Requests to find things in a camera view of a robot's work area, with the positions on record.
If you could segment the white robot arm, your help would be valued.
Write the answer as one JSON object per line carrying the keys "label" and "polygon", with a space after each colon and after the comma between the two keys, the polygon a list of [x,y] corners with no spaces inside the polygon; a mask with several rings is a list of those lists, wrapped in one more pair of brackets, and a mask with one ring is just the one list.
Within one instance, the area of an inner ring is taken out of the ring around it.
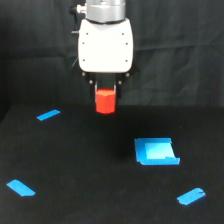
{"label": "white robot arm", "polygon": [[120,98],[121,85],[130,76],[134,57],[126,0],[85,0],[84,5],[71,6],[69,13],[75,23],[78,14],[84,15],[72,34],[78,36],[79,67],[93,94],[112,89]]}

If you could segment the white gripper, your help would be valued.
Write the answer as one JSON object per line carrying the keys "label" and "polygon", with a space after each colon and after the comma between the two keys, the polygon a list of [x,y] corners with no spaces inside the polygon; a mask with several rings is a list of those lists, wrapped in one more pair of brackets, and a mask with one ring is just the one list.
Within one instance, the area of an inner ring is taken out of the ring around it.
{"label": "white gripper", "polygon": [[113,89],[121,98],[121,87],[132,75],[134,39],[129,19],[114,24],[97,24],[83,19],[78,35],[78,60],[82,76],[95,100],[100,88]]}

